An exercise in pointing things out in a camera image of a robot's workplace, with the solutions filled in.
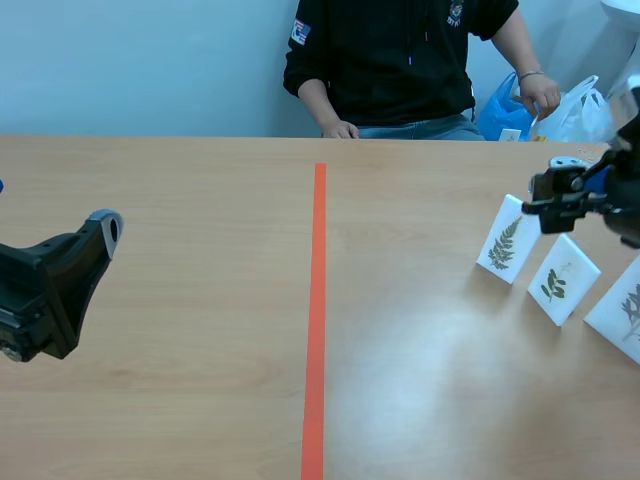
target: white card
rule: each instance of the white card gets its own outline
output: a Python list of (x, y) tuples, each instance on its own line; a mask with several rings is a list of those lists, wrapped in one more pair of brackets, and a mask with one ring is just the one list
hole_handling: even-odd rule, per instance
[(513, 283), (540, 238), (540, 219), (522, 214), (522, 201), (507, 195), (478, 257), (483, 266)]
[(640, 257), (589, 312), (585, 322), (640, 363)]
[(529, 285), (529, 293), (560, 326), (600, 276), (600, 270), (567, 235), (560, 235)]
[(517, 142), (520, 140), (520, 130), (512, 130), (510, 128), (503, 128), (500, 134), (499, 142)]

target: person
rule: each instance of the person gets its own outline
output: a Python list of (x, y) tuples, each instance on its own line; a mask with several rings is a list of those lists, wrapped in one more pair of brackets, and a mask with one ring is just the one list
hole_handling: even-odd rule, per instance
[(560, 103), (518, 0), (300, 0), (284, 87), (325, 138), (484, 140), (468, 34), (491, 39), (515, 68), (524, 105), (544, 119)]

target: jeans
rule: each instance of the jeans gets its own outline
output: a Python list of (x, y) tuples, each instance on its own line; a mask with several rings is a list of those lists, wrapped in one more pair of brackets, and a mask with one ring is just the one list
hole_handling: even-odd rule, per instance
[(407, 123), (397, 127), (358, 127), (360, 138), (392, 140), (465, 140), (484, 141), (476, 126), (464, 115)]

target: hoodie logo patch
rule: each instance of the hoodie logo patch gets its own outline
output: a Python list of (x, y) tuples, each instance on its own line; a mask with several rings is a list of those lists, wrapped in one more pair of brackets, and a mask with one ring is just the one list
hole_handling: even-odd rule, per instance
[(307, 43), (307, 37), (311, 32), (311, 27), (309, 25), (305, 25), (300, 20), (296, 18), (296, 21), (293, 22), (293, 31), (291, 32), (291, 38), (294, 42), (299, 43), (304, 47), (304, 44)]
[(464, 0), (451, 0), (449, 18), (447, 23), (454, 28), (458, 28), (462, 23), (462, 12), (464, 10)]

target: light blue wall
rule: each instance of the light blue wall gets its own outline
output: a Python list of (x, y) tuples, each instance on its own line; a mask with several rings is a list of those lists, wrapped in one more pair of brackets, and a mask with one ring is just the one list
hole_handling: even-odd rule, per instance
[[(591, 73), (608, 88), (634, 37), (608, 23), (599, 0), (521, 3), (563, 88)], [(282, 88), (296, 5), (0, 0), (0, 132), (317, 136)], [(482, 105), (509, 67), (490, 44), (474, 39), (470, 50)]]

